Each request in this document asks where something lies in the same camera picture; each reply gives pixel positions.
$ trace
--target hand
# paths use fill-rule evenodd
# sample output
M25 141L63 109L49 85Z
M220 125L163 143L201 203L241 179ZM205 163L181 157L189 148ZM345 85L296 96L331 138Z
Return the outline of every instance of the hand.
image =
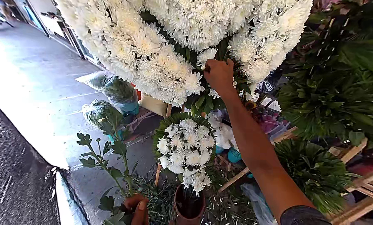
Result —
M204 78L221 98L232 92L236 93L232 84L234 78L234 62L231 59L227 59L227 63L215 59L208 59L206 68L209 68L210 71L204 71Z
M130 198L126 198L124 201L124 206L128 210L135 209L134 217L132 218L131 225L148 225L148 208L147 203L149 200L143 195L136 194Z

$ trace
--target terracotta vase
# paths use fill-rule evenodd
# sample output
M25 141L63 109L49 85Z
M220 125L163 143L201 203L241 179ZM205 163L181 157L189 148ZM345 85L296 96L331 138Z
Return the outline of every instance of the terracotta vase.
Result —
M198 208L196 210L196 216L193 218L189 218L186 215L183 215L180 212L180 209L177 205L177 201L179 202L180 195L182 195L184 191L183 185L179 185L177 187L177 190L175 191L174 195L174 209L175 209L175 218L172 218L172 220L169 222L169 225L200 225L200 221L202 220L204 210L206 208L206 199L204 198L203 192L200 192L200 197L199 197L199 206L194 206L194 208Z

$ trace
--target clay pot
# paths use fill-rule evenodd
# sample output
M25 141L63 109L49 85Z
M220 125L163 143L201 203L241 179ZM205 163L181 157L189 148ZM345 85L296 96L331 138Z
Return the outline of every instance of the clay pot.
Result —
M183 200L183 185L179 185L174 195L174 208L176 216L170 221L170 225L200 225L204 210L206 208L206 199L203 192L200 192L200 197L193 205L189 205L188 209L194 209L189 215L183 215L182 210L179 208L178 203L188 205L189 202Z

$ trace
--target dark sleeve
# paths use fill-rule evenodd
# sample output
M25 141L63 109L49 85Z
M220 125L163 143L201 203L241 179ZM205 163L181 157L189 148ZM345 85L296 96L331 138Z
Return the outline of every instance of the dark sleeve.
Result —
M288 208L280 220L281 225L331 225L321 212L304 205Z

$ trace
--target white flower bouquet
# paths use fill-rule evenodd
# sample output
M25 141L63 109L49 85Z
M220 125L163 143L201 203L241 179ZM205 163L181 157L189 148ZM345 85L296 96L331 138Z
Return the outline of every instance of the white flower bouquet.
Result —
M207 59L232 56L236 88L250 93L248 84L255 88L299 42L312 1L56 2L66 23L108 70L174 106L193 101L192 111L198 113L221 104L202 79ZM190 100L191 95L198 97Z
M213 133L207 120L190 112L173 114L156 129L154 152L161 166L178 174L197 196L211 183L204 168L216 146Z

